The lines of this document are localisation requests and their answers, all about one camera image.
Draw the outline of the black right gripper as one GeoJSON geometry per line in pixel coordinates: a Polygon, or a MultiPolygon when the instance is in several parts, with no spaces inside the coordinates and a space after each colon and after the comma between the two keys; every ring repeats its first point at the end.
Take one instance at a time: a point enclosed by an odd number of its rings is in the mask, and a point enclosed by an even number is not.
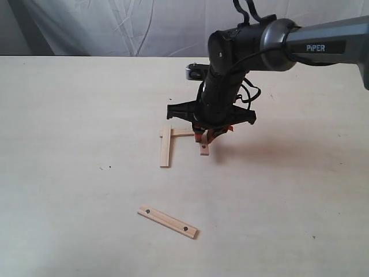
{"type": "Polygon", "coordinates": [[[255,111],[234,105],[245,75],[245,71],[236,70],[223,76],[210,68],[199,86],[196,100],[169,104],[167,119],[190,122],[195,142],[200,143],[206,132],[207,144],[226,133],[229,126],[244,122],[254,124],[255,111]]]}

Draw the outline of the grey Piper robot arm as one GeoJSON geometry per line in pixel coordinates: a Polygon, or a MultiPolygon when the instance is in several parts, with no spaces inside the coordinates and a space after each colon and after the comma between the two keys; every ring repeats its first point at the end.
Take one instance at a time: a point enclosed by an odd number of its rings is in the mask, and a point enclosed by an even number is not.
{"type": "Polygon", "coordinates": [[[212,33],[208,40],[208,65],[191,64],[187,78],[200,81],[197,97],[170,104],[167,118],[192,124],[196,141],[208,141],[239,123],[253,124],[256,114],[235,105],[239,90],[251,71],[284,72],[295,64],[329,66],[355,64],[368,84],[368,17],[350,18],[299,27],[287,18],[266,19],[253,25],[212,33]]]}

